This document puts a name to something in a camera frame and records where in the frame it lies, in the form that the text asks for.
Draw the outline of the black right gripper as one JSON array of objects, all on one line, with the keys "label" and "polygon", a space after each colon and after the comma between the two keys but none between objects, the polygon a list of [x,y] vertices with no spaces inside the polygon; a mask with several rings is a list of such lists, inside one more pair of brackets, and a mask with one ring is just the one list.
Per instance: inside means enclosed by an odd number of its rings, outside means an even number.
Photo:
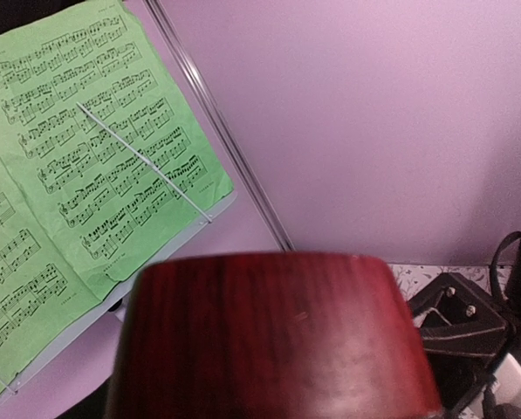
[{"label": "black right gripper", "polygon": [[507,353],[511,323],[479,285],[439,274],[408,301],[445,410],[463,410]]}]

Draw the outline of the dark red metronome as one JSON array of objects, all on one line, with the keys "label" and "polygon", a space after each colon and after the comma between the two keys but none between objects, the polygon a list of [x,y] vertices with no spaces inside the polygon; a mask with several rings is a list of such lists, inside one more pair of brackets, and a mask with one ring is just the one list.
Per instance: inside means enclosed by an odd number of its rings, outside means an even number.
[{"label": "dark red metronome", "polygon": [[106,403],[108,418],[426,418],[441,410],[388,265],[321,252],[146,268]]}]

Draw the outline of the white perforated music stand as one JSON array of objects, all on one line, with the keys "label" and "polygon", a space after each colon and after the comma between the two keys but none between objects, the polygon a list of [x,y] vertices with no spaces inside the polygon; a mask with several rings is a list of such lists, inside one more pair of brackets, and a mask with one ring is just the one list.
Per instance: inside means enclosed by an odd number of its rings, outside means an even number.
[{"label": "white perforated music stand", "polygon": [[233,189],[197,124],[176,121],[163,97],[89,100],[14,122],[0,111],[0,159],[95,296],[90,310],[185,244]]}]

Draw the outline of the green sheet music stack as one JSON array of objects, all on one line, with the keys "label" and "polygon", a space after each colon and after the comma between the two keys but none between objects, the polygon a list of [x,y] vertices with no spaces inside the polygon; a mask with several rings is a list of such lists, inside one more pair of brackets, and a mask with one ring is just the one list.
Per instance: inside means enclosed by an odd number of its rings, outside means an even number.
[{"label": "green sheet music stack", "polygon": [[0,157],[99,298],[234,188],[119,1],[0,35]]}]

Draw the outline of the green sheet music page one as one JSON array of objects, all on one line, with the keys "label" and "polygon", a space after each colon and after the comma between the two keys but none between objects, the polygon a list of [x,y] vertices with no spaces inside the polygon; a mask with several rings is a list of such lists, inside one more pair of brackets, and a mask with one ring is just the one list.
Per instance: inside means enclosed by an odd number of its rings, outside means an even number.
[{"label": "green sheet music page one", "polygon": [[0,159],[0,394],[96,301]]}]

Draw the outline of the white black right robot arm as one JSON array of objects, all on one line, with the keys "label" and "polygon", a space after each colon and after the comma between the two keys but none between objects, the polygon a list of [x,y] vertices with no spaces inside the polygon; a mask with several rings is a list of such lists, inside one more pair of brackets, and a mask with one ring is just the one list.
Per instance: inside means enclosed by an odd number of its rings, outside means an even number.
[{"label": "white black right robot arm", "polygon": [[521,231],[497,247],[489,283],[445,272],[408,302],[442,418],[521,418]]}]

